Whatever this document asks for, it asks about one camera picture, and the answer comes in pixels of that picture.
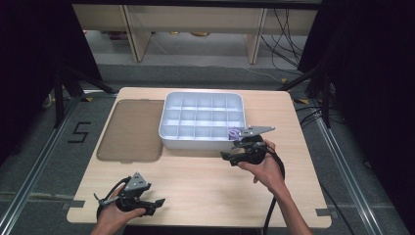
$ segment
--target black cable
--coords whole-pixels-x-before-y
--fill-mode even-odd
[[[286,9],[286,21],[287,21],[288,37],[290,38],[291,44],[302,52],[302,50],[296,45],[296,43],[294,43],[293,39],[291,39],[290,22],[288,21],[289,14],[290,14],[290,9]]]
[[[277,71],[283,71],[283,72],[286,72],[286,73],[290,73],[290,74],[295,74],[295,75],[302,75],[301,73],[296,73],[296,72],[293,72],[293,71],[288,71],[288,70],[281,70],[281,69],[279,69],[275,64],[274,64],[274,53],[276,53],[276,54],[279,54],[278,52],[276,52],[276,51],[274,51],[274,49],[272,49],[271,48],[271,46],[269,46],[268,45],[268,43],[265,41],[265,39],[262,37],[262,40],[265,42],[265,44],[268,46],[268,48],[269,49],[271,49],[271,62],[272,62],[272,65],[274,66],[274,68],[277,70]]]
[[[308,118],[310,118],[311,116],[313,116],[313,115],[315,115],[315,114],[317,114],[317,113],[319,113],[319,112],[321,112],[321,110],[319,109],[318,111],[315,111],[315,112],[313,112],[313,113],[311,113],[311,114],[309,114],[309,115],[307,115],[305,118],[303,118],[301,121],[300,121],[300,126],[302,126],[302,124],[308,119]]]
[[[280,27],[281,27],[281,31],[282,31],[282,33],[281,33],[281,35],[280,35],[280,38],[278,39],[278,42],[277,42],[277,44],[279,43],[279,41],[280,41],[280,39],[281,39],[281,36],[282,35],[284,35],[285,37],[286,37],[286,39],[287,39],[287,41],[288,41],[288,43],[289,43],[289,45],[290,45],[290,47],[291,47],[291,49],[292,50],[288,50],[288,51],[291,51],[293,54],[294,54],[294,57],[296,58],[296,61],[297,61],[297,63],[299,63],[300,62],[300,59],[299,59],[299,57],[298,57],[298,53],[296,52],[296,50],[294,49],[294,47],[296,47],[296,48],[298,48],[300,51],[302,51],[294,42],[293,42],[293,40],[291,39],[291,33],[290,33],[290,22],[289,22],[289,15],[290,15],[290,12],[289,12],[289,10],[288,9],[286,9],[286,21],[285,21],[285,23],[284,23],[284,26],[281,24],[281,21],[280,21],[280,19],[279,19],[279,17],[278,17],[278,14],[277,14],[277,11],[274,9],[274,14],[275,14],[275,17],[277,18],[277,21],[278,21],[278,24],[280,25]]]
[[[269,220],[271,219],[271,215],[272,215],[272,212],[274,211],[276,203],[277,203],[277,200],[275,199],[275,197],[273,197],[271,201],[271,205],[269,206],[268,214],[266,215],[265,223],[263,225],[262,235],[266,235],[268,233]]]
[[[265,38],[263,38],[263,36],[261,36],[261,38],[262,38],[262,40],[263,40],[263,42],[265,43],[265,45],[271,50],[271,52],[273,53],[273,54],[276,54],[277,56],[279,56],[279,57],[281,57],[281,59],[283,59],[284,61],[286,61],[286,62],[288,62],[288,63],[290,63],[292,66],[294,66],[294,67],[297,67],[298,65],[295,63],[295,62],[293,62],[293,61],[291,61],[290,59],[288,59],[286,56],[284,56],[284,55],[282,55],[281,53],[279,53],[279,52],[277,52],[276,50],[275,50],[275,46],[274,47],[271,47],[269,44],[268,44],[268,42],[265,40]]]
[[[277,162],[278,166],[280,166],[281,174],[283,176],[283,179],[285,179],[285,167],[284,167],[283,162],[281,161],[280,157],[278,157],[277,153],[275,152],[275,150],[273,148],[271,148],[269,146],[267,148],[272,150],[272,152],[269,151],[268,149],[266,149],[265,151],[268,154],[270,154],[274,158],[275,162]],[[266,215],[265,222],[263,224],[263,233],[262,233],[262,235],[266,235],[268,233],[269,220],[271,219],[271,215],[272,215],[272,212],[274,211],[276,203],[277,203],[277,200],[275,199],[275,197],[273,197],[272,201],[271,201],[271,205],[269,206],[268,213]]]
[[[319,118],[322,118],[323,116],[316,116],[316,117],[313,117],[313,118],[311,118],[311,119],[309,119],[307,122],[305,122],[302,126],[301,126],[301,129],[303,129],[303,128],[305,128],[306,126],[308,126],[310,123],[312,123],[313,121],[315,121],[315,120],[317,120],[317,119],[319,119]]]
[[[326,195],[329,197],[329,199],[332,201],[333,205],[335,206],[336,210],[338,211],[338,213],[340,214],[340,216],[342,217],[343,221],[345,222],[348,231],[350,231],[350,234],[354,235],[353,229],[351,229],[350,224],[348,223],[345,215],[342,213],[342,211],[340,210],[339,206],[337,205],[337,203],[335,202],[335,200],[333,199],[333,197],[330,195],[329,191],[326,189],[326,187],[324,187],[323,183],[321,183],[320,180],[318,180],[318,182],[320,183],[321,188],[323,189],[323,191],[326,193]]]

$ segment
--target gray floor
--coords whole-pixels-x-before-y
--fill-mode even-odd
[[[88,31],[86,37],[103,79],[113,88],[179,86],[275,90],[281,86],[282,78],[292,80],[296,77],[282,71],[292,71],[293,66],[281,59],[274,61],[279,70],[274,68],[271,53],[263,43],[260,45],[257,63],[250,65],[243,35],[210,34],[197,37],[185,32],[176,35],[157,32],[153,34],[145,58],[139,64],[133,62],[127,41],[111,41],[107,34],[98,31]],[[269,36],[265,39],[270,44],[273,42]],[[299,47],[302,47],[306,40],[305,37],[294,39]],[[294,59],[289,52],[281,52]],[[303,91],[306,84],[307,82],[292,89],[293,99],[305,98]],[[33,188],[31,197],[13,227],[12,234],[88,234],[91,231],[93,224],[68,223],[66,213],[114,99],[93,98],[90,102],[76,104],[56,148]],[[310,113],[310,109],[298,111],[299,121]],[[363,164],[364,156],[354,142],[341,114],[332,110],[331,119],[332,131],[384,234],[409,234],[376,175]],[[90,122],[81,129],[87,131],[88,136],[84,143],[71,144],[70,140],[79,138],[73,135],[73,130],[80,121]],[[36,124],[21,143],[21,150],[10,156],[1,166],[1,213],[10,205],[13,195],[23,185],[27,173],[53,131],[53,124],[52,106],[37,117]],[[319,180],[340,208],[340,211],[337,211],[334,202],[325,194],[333,223],[327,229],[313,231],[315,234],[350,234],[341,217],[342,213],[355,234],[368,234],[318,123],[312,121],[302,130]],[[148,234],[145,229],[142,231],[140,234]],[[287,234],[287,231],[284,228],[271,228],[270,234]]]

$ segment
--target human arm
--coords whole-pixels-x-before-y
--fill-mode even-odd
[[[114,190],[112,198],[118,195],[121,187]],[[91,235],[112,235],[115,234],[122,226],[124,226],[130,219],[142,216],[146,212],[145,209],[136,209],[133,211],[120,211],[115,203],[111,203],[103,208],[98,221],[95,224]]]
[[[274,143],[268,140],[264,142],[270,147],[270,151],[275,149]],[[312,234],[291,197],[280,167],[270,154],[266,154],[260,164],[240,162],[238,167],[251,172],[254,175],[254,183],[260,181],[274,195],[290,234]]]

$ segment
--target wooden table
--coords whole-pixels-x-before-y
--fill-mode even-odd
[[[298,117],[289,93],[253,90],[195,90],[166,88],[123,88],[116,100],[164,99],[171,91],[234,92],[243,97],[247,125],[272,125],[276,129],[263,133],[264,139],[276,143],[276,151],[286,168],[286,183],[310,227],[331,225],[330,216],[318,216],[316,210],[327,209],[317,176],[302,135]],[[85,201],[82,208],[70,208],[68,221],[95,223],[98,203],[96,193],[104,198],[114,185],[138,171],[152,187],[141,199],[153,202],[165,198],[154,216],[130,220],[136,225],[182,225],[262,227],[272,195],[253,176],[224,161],[216,151],[168,150],[154,163],[122,164],[91,157],[78,191],[76,201]],[[286,226],[276,207],[271,227]]]

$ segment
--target metal rail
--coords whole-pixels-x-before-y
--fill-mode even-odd
[[[61,124],[54,128],[54,130],[52,131],[51,136],[46,142],[46,145],[43,147],[42,152],[40,153],[33,167],[31,168],[19,192],[16,194],[15,198],[13,199],[12,203],[8,206],[6,211],[2,214],[0,221],[0,231],[2,235],[10,234],[10,232],[12,231],[13,226],[17,222],[24,208],[24,205],[27,202],[27,199],[30,196],[31,191],[33,190],[34,186],[39,180],[43,172],[43,169],[48,163],[52,155],[52,152],[55,149],[62,135],[63,130],[65,129],[70,114],[72,113],[76,105],[79,103],[79,101],[80,98],[71,98],[66,108],[67,114],[65,115]]]
[[[314,100],[310,100],[310,104],[311,106],[317,106],[317,102]],[[379,225],[378,219],[370,208],[366,197],[364,196],[360,186],[354,178],[354,175],[347,164],[345,156],[343,155],[331,128],[327,128],[326,124],[321,118],[317,120],[317,123],[324,139],[326,140],[330,152],[332,153],[333,159],[336,162],[339,172],[345,182],[347,190],[353,199],[354,204],[356,205],[357,211],[360,214],[368,234],[384,234]]]

